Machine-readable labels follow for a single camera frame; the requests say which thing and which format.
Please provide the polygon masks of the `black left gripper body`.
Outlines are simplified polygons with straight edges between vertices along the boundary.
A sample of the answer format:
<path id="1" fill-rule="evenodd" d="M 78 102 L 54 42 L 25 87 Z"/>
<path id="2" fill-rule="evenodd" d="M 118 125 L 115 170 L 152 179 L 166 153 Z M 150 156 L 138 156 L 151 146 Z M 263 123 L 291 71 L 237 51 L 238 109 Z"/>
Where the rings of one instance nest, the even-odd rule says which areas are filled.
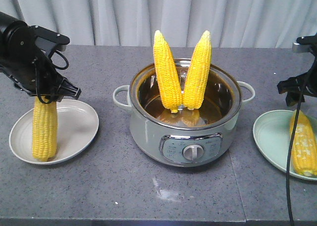
<path id="1" fill-rule="evenodd" d="M 4 25 L 0 28 L 0 70 L 16 88 L 39 99 L 61 100 L 60 84 L 64 77 L 35 45 L 28 25 Z"/>

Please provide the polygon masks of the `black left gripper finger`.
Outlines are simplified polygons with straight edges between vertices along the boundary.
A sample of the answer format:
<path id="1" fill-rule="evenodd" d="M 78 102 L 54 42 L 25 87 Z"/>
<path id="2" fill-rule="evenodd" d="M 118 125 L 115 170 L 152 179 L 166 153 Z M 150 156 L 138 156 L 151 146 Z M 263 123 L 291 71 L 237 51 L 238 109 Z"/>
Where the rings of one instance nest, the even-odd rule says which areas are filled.
<path id="1" fill-rule="evenodd" d="M 81 95 L 81 89 L 70 83 L 68 79 L 64 78 L 60 84 L 60 94 L 78 100 Z"/>

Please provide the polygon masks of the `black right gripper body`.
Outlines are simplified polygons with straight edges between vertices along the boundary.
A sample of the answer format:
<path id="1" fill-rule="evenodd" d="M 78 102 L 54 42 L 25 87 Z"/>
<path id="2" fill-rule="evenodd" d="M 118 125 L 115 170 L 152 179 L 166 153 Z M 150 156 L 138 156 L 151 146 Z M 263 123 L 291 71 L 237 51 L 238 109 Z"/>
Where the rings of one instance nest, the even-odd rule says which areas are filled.
<path id="1" fill-rule="evenodd" d="M 317 63 L 308 72 L 290 77 L 277 84 L 279 94 L 287 93 L 285 102 L 288 107 L 304 102 L 304 96 L 317 96 Z"/>

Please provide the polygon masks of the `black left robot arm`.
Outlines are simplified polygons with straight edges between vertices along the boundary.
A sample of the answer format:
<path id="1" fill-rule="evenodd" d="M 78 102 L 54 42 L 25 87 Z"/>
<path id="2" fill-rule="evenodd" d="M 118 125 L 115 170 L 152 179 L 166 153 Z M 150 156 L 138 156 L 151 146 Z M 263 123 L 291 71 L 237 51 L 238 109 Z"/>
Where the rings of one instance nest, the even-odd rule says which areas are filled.
<path id="1" fill-rule="evenodd" d="M 0 14 L 0 71 L 29 96 L 46 97 L 44 103 L 78 99 L 81 90 L 52 61 L 61 55 L 70 39 L 41 26 L 29 26 L 8 14 Z"/>

